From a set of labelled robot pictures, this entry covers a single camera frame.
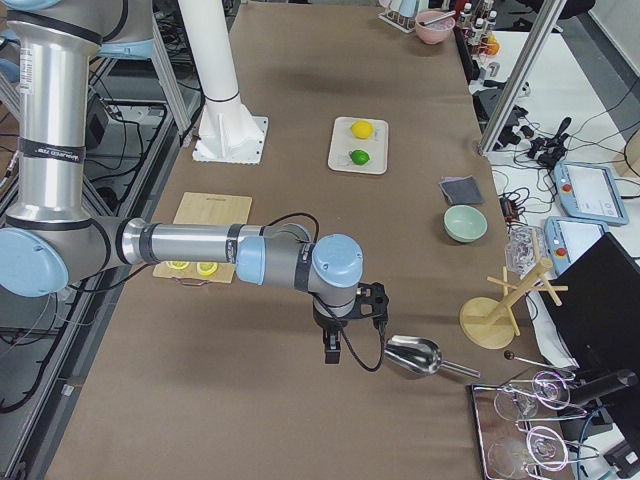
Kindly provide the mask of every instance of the bamboo cutting board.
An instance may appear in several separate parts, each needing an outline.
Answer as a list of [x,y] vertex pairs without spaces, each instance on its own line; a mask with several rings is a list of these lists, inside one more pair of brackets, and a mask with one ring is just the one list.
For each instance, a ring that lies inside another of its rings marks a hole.
[[[173,219],[174,224],[230,225],[246,223],[251,209],[251,197],[216,195],[213,193],[186,192]],[[153,276],[170,279],[192,279],[198,282],[231,283],[235,265],[221,263],[213,275],[203,276],[196,271],[196,262],[191,262],[184,270],[169,268],[162,262],[153,270]]]

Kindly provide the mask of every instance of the orange object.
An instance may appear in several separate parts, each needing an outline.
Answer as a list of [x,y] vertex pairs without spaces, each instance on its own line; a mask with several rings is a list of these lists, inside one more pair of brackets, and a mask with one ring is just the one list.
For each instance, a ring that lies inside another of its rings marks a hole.
[[487,42],[486,54],[495,55],[499,51],[500,51],[500,44],[496,40],[496,37],[491,35],[491,37],[489,38],[489,41]]

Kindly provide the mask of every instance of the black tape band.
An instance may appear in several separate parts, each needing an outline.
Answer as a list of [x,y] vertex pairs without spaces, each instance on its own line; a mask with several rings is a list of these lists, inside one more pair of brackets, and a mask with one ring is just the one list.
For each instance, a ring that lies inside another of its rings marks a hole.
[[238,237],[240,236],[240,230],[242,230],[244,224],[234,223],[229,227],[227,232],[227,242],[225,245],[225,254],[227,256],[227,262],[236,263],[236,255],[238,254]]
[[100,267],[100,271],[104,270],[104,267],[107,266],[109,260],[111,260],[111,240],[109,239],[109,235],[107,235],[107,231],[104,229],[100,222],[96,219],[91,219],[91,223],[98,230],[100,236],[102,237],[102,241],[104,242],[104,262],[102,262],[102,266]]
[[118,258],[125,265],[131,265],[131,262],[127,260],[127,257],[124,254],[124,250],[122,249],[122,237],[124,236],[124,230],[129,225],[131,221],[130,218],[123,220],[122,223],[118,226],[118,230],[116,230],[116,253],[118,254]]
[[122,13],[120,13],[120,21],[118,21],[118,25],[116,25],[116,28],[114,28],[111,32],[107,33],[104,36],[102,41],[110,42],[111,40],[116,38],[127,23],[127,18],[129,18],[129,0],[122,0]]
[[32,25],[38,25],[40,27],[51,28],[58,30],[59,32],[68,33],[74,37],[84,38],[96,45],[102,45],[102,35],[87,30],[86,28],[79,27],[72,23],[63,22],[62,20],[56,20],[55,18],[45,17],[38,15],[37,13],[24,12],[18,10],[9,10],[7,12],[7,20],[30,23]]
[[41,230],[43,232],[66,232],[69,230],[82,230],[91,226],[91,219],[79,222],[32,222],[31,220],[21,220],[7,216],[7,225],[22,228],[23,230]]
[[311,271],[311,253],[313,243],[303,243],[298,250],[298,260],[296,261],[296,273],[293,279],[293,288],[300,292],[309,291],[309,272]]
[[152,225],[147,225],[142,230],[140,234],[140,245],[138,248],[140,249],[140,256],[149,265],[157,265],[160,263],[160,260],[153,254],[153,231],[156,227],[160,225],[159,223],[154,223]]
[[206,95],[204,96],[204,98],[206,98],[206,99],[207,99],[207,100],[209,100],[210,102],[215,102],[215,103],[225,103],[225,102],[230,102],[231,100],[233,100],[234,98],[236,98],[238,95],[240,95],[240,90],[238,90],[238,91],[236,92],[236,94],[235,94],[233,97],[229,97],[229,98],[226,98],[226,99],[224,99],[224,100],[215,100],[215,99],[213,99],[213,98],[209,98],[209,97],[207,97]]
[[49,143],[34,142],[26,138],[20,139],[20,151],[32,158],[53,158],[71,163],[84,163],[87,155],[85,147],[63,147]]

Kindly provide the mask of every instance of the lemon slice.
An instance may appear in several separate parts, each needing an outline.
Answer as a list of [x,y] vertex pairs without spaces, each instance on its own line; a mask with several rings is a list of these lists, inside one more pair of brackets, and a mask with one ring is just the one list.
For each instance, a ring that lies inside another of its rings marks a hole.
[[198,262],[196,264],[196,271],[198,275],[203,277],[210,277],[218,270],[218,264],[216,262]]
[[180,260],[169,260],[164,262],[171,270],[184,270],[189,266],[189,262],[183,262]]

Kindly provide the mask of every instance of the glass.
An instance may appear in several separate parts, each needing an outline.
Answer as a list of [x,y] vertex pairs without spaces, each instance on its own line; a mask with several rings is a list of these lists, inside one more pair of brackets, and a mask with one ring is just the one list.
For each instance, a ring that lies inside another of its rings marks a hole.
[[[551,371],[541,371],[531,380],[512,380],[500,386],[493,405],[501,418],[516,422],[518,429],[522,430],[521,422],[556,422],[585,417],[586,410],[571,405],[570,399],[569,386],[562,376]],[[536,417],[540,405],[555,411],[571,407],[575,413]]]
[[[563,440],[558,433],[548,427],[533,427],[524,439],[503,437],[494,442],[487,454],[488,466],[501,478],[520,480],[531,477],[538,480],[549,480],[544,472],[558,472],[569,463],[568,445],[577,446],[576,442]],[[598,451],[588,445],[581,445],[594,452],[587,460],[598,456]]]

